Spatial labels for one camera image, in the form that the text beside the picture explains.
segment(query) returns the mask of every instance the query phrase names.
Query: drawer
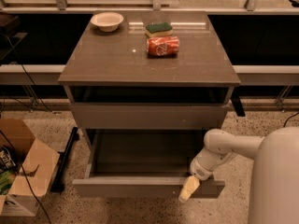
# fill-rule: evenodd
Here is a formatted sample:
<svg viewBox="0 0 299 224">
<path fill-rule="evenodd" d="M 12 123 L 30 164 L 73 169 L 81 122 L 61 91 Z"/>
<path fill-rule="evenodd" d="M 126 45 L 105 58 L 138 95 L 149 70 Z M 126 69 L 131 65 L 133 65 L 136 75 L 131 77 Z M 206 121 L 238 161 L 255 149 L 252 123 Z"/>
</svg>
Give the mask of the drawer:
<svg viewBox="0 0 299 224">
<path fill-rule="evenodd" d="M 82 197 L 177 198 L 201 148 L 196 131 L 97 130 L 84 179 L 73 185 Z M 209 179 L 193 197 L 217 198 L 223 188 Z"/>
<path fill-rule="evenodd" d="M 74 119 L 85 129 L 220 128 L 228 105 L 70 105 Z"/>
</svg>

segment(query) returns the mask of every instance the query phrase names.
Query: box flap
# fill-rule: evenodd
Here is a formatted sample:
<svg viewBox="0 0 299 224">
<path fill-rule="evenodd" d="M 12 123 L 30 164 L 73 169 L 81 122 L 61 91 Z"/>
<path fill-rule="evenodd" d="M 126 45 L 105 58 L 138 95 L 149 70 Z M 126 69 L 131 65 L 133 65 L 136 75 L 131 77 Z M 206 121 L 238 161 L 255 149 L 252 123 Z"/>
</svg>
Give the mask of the box flap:
<svg viewBox="0 0 299 224">
<path fill-rule="evenodd" d="M 38 166 L 35 176 L 28 176 L 28 180 L 36 197 L 46 195 L 58 160 L 58 152 L 38 139 L 34 141 L 23 163 L 23 167 L 27 173 L 34 171 Z M 8 194 L 23 196 L 32 195 L 24 176 L 18 175 L 16 177 Z"/>
<path fill-rule="evenodd" d="M 6 196 L 5 195 L 0 195 L 0 214 L 2 213 L 5 201 L 6 201 Z"/>
<path fill-rule="evenodd" d="M 0 119 L 0 130 L 15 147 L 20 158 L 25 157 L 36 139 L 21 119 Z M 2 134 L 0 134 L 0 146 L 11 148 Z"/>
</svg>

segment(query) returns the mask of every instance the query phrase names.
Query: drawer front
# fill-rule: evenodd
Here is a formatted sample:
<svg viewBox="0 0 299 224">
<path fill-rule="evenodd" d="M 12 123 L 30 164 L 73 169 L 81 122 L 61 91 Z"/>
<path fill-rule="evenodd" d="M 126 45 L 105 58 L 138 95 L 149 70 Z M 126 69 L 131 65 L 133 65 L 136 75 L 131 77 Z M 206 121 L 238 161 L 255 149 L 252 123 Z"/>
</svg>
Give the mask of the drawer front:
<svg viewBox="0 0 299 224">
<path fill-rule="evenodd" d="M 99 105 L 71 104 L 77 125 L 85 129 L 220 128 L 228 105 Z"/>
<path fill-rule="evenodd" d="M 82 197 L 115 198 L 178 198 L 185 178 L 87 178 L 73 181 Z M 208 179 L 193 194 L 193 198 L 218 198 L 225 184 L 223 181 Z"/>
</svg>

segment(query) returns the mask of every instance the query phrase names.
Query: cardboard box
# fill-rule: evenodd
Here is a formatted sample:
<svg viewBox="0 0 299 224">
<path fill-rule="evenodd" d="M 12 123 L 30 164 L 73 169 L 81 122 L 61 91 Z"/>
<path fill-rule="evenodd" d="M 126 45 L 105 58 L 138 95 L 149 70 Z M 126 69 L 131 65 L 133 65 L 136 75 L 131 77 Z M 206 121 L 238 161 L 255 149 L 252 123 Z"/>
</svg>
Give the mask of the cardboard box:
<svg viewBox="0 0 299 224">
<path fill-rule="evenodd" d="M 32 172 L 28 176 L 32 190 L 40 201 L 46 194 L 59 154 L 36 139 L 21 119 L 0 119 L 0 130 L 15 147 L 19 157 L 24 159 L 23 168 Z M 0 146 L 10 147 L 0 134 Z M 29 189 L 23 175 L 17 175 L 7 195 L 0 195 L 0 216 L 34 217 L 39 204 Z"/>
</svg>

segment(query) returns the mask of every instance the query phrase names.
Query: red package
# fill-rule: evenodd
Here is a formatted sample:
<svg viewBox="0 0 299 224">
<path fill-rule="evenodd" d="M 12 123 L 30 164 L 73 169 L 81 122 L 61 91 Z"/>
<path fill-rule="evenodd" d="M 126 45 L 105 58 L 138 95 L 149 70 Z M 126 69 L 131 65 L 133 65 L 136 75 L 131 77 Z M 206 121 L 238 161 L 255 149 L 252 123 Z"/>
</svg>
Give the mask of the red package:
<svg viewBox="0 0 299 224">
<path fill-rule="evenodd" d="M 153 37 L 147 40 L 148 54 L 152 56 L 165 56 L 177 54 L 179 40 L 177 36 Z"/>
</svg>

